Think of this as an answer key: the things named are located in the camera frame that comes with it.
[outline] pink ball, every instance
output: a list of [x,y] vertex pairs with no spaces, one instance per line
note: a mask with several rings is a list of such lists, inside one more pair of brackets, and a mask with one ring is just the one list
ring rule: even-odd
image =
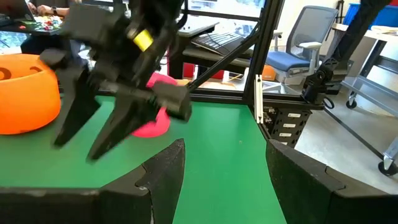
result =
[[[164,82],[173,85],[177,84],[177,81],[175,81],[172,77],[161,75],[159,73],[153,73],[147,83],[147,87],[152,88],[155,82]],[[132,135],[139,138],[154,138],[166,133],[167,130],[169,130],[169,127],[170,118],[166,113],[166,108],[161,108],[157,113],[156,121],[150,121],[146,123],[141,128],[134,131]]]

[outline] metal post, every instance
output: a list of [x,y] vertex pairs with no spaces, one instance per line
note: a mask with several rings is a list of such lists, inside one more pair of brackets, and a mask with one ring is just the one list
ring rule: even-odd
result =
[[258,28],[260,36],[257,44],[254,46],[253,58],[250,63],[246,86],[243,92],[243,100],[249,104],[252,104],[254,96],[252,83],[256,74],[261,74],[264,68],[269,46],[274,36],[274,29],[277,25],[277,17],[282,10],[283,4],[283,0],[268,0],[261,10]]

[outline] orange cup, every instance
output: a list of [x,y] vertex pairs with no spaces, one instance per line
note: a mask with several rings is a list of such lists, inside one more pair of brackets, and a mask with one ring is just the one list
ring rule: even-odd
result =
[[0,134],[39,129],[59,114],[57,77],[37,55],[0,55]]

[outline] metal bracket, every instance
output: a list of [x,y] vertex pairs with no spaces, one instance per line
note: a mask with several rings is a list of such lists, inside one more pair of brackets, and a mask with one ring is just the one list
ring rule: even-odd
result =
[[398,137],[395,138],[390,147],[388,147],[387,151],[383,154],[384,169],[388,170],[398,156]]
[[254,116],[256,117],[257,124],[264,124],[261,75],[256,75],[254,79]]

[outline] keyboard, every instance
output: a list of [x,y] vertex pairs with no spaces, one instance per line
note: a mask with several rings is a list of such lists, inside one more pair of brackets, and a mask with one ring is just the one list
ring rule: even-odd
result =
[[[204,49],[210,50],[212,52],[218,53],[220,55],[228,55],[236,47],[241,45],[244,38],[235,33],[222,33],[222,34],[202,34],[194,39],[192,43],[202,47]],[[249,49],[241,57],[251,58],[252,50]]]

